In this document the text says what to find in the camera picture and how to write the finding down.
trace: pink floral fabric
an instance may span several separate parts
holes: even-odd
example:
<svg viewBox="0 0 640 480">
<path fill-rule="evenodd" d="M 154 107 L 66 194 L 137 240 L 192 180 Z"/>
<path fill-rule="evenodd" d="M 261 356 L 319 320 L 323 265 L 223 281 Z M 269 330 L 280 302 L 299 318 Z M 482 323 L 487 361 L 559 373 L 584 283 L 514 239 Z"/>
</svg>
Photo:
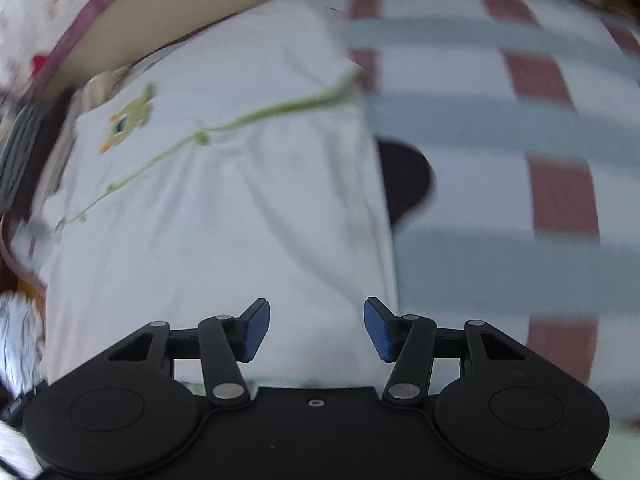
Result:
<svg viewBox="0 0 640 480">
<path fill-rule="evenodd" d="M 31 98 L 114 0 L 0 0 L 0 89 Z"/>
</svg>

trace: white pillow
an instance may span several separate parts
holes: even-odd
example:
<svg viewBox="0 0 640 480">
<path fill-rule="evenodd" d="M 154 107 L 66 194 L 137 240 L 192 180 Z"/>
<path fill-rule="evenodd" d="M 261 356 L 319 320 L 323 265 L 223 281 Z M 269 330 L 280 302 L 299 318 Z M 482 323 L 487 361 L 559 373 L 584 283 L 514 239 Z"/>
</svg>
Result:
<svg viewBox="0 0 640 480">
<path fill-rule="evenodd" d="M 335 41 L 324 0 L 272 0 L 194 38 L 111 101 L 78 119 L 73 216 L 159 153 L 203 127 L 339 92 L 359 68 Z M 109 119 L 154 86 L 144 126 L 100 153 Z M 203 96 L 216 96 L 203 107 Z"/>
</svg>

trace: circular pad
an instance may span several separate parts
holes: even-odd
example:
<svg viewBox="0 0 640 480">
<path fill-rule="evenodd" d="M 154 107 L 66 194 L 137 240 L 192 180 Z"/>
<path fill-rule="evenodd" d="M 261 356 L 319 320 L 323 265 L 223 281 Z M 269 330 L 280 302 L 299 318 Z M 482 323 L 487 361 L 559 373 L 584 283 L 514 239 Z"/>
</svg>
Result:
<svg viewBox="0 0 640 480">
<path fill-rule="evenodd" d="M 198 422 L 182 384 L 135 362 L 75 372 L 36 396 L 24 433 L 38 458 L 80 478 L 126 478 L 176 453 Z"/>
<path fill-rule="evenodd" d="M 442 436 L 489 472 L 555 478 L 597 457 L 609 433 L 602 401 L 549 364 L 493 361 L 449 384 L 435 403 Z"/>
<path fill-rule="evenodd" d="M 564 415 L 555 396 L 538 388 L 507 388 L 489 401 L 494 417 L 516 430 L 539 431 L 551 428 Z"/>
</svg>

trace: blue gripper pad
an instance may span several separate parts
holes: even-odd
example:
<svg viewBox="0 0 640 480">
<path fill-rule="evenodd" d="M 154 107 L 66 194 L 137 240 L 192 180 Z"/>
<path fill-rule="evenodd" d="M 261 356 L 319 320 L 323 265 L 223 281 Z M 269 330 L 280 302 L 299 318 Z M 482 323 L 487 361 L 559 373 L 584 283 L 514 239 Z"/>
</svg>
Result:
<svg viewBox="0 0 640 480">
<path fill-rule="evenodd" d="M 264 303 L 247 323 L 244 345 L 242 346 L 242 362 L 249 362 L 255 357 L 255 354 L 258 351 L 258 348 L 260 348 L 260 344 L 269 329 L 271 310 L 269 302 L 266 300 L 263 301 Z"/>
<path fill-rule="evenodd" d="M 373 306 L 372 301 L 380 303 L 377 298 L 369 298 L 364 302 L 364 326 L 369 333 L 373 346 L 376 347 L 380 359 L 391 363 L 396 360 L 396 356 L 394 355 L 394 345 L 391 341 L 389 326 Z"/>
</svg>

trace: checkered blanket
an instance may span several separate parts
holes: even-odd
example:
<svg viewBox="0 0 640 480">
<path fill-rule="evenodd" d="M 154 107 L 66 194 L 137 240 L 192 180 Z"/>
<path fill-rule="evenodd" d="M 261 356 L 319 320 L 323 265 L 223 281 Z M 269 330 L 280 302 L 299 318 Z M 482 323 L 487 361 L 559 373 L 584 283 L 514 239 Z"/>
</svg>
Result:
<svg viewBox="0 0 640 480">
<path fill-rule="evenodd" d="M 402 311 L 487 320 L 638 418 L 639 29 L 575 0 L 329 1 L 372 132 L 434 169 L 394 234 Z"/>
</svg>

